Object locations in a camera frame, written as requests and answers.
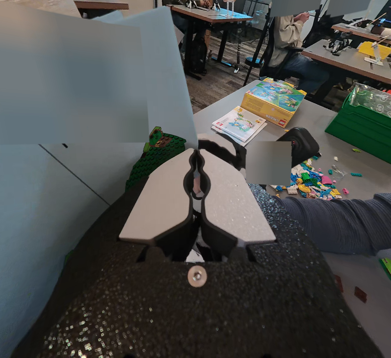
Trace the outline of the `small colourful lego pieces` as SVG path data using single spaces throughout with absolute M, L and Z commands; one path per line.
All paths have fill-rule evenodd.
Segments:
M 267 191 L 282 199 L 286 196 L 300 199 L 349 200 L 364 186 L 364 168 L 357 157 L 362 153 L 348 148 L 327 150 L 321 147 L 318 155 L 292 168 L 287 185 L 267 185 Z

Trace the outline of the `person's right forearm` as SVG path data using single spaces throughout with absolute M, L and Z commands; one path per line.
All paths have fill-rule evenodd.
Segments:
M 391 248 L 391 194 L 368 200 L 272 196 L 323 252 L 375 256 Z

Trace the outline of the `grey desk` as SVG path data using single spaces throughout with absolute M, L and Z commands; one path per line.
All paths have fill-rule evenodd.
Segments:
M 387 84 L 391 83 L 391 70 L 386 60 L 383 61 L 382 66 L 372 64 L 365 60 L 366 56 L 364 54 L 351 47 L 338 52 L 338 55 L 334 55 L 326 49 L 328 44 L 329 41 L 322 39 L 308 48 L 305 48 L 301 54 L 328 65 L 357 73 L 372 80 Z

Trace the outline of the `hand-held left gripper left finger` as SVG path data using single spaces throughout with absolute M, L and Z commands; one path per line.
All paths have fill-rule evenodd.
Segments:
M 119 234 L 124 242 L 159 247 L 171 255 L 184 247 L 193 216 L 193 173 L 197 150 L 187 149 L 148 177 Z

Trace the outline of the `brown desk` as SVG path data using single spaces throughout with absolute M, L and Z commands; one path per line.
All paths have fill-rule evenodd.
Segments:
M 253 19 L 252 16 L 230 12 L 227 9 L 211 10 L 205 8 L 188 8 L 184 5 L 167 5 L 173 12 L 181 14 L 184 18 L 188 19 L 188 30 L 187 30 L 187 44 L 185 51 L 185 60 L 184 60 L 184 73 L 185 75 L 194 78 L 195 80 L 200 81 L 201 77 L 197 74 L 191 72 L 191 52 L 193 44 L 193 28 L 196 20 L 202 20 L 206 23 L 206 29 L 222 31 L 222 40 L 219 47 L 218 56 L 213 58 L 219 63 L 231 66 L 230 63 L 223 61 L 223 54 L 226 47 L 228 32 L 232 30 L 237 30 L 240 26 L 239 23 L 243 25 L 247 21 Z

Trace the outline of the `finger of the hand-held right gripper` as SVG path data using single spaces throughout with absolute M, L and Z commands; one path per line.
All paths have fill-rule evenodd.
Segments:
M 207 150 L 212 155 L 231 164 L 238 171 L 246 168 L 247 150 L 224 134 L 199 134 L 199 150 Z

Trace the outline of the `clear plastic bag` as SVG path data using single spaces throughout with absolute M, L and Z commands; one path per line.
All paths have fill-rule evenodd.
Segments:
M 350 105 L 363 106 L 383 116 L 391 117 L 391 94 L 365 84 L 356 83 L 348 102 Z

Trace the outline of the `instruction book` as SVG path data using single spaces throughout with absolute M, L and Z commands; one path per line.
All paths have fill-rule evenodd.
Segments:
M 124 193 L 154 126 L 196 145 L 167 8 L 93 21 L 1 4 L 1 357 Z

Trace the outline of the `lego instruction booklet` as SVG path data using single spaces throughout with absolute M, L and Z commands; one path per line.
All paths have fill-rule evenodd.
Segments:
M 214 121 L 211 129 L 229 136 L 241 146 L 246 146 L 266 125 L 265 119 L 237 106 Z

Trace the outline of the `yellow lego box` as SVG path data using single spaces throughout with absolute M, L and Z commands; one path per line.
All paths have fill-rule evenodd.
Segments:
M 266 77 L 245 93 L 241 107 L 285 128 L 306 95 L 290 83 Z

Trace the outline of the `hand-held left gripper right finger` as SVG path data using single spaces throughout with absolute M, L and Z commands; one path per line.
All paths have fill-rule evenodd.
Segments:
M 276 242 L 242 173 L 207 150 L 199 151 L 201 234 L 223 256 L 236 247 Z

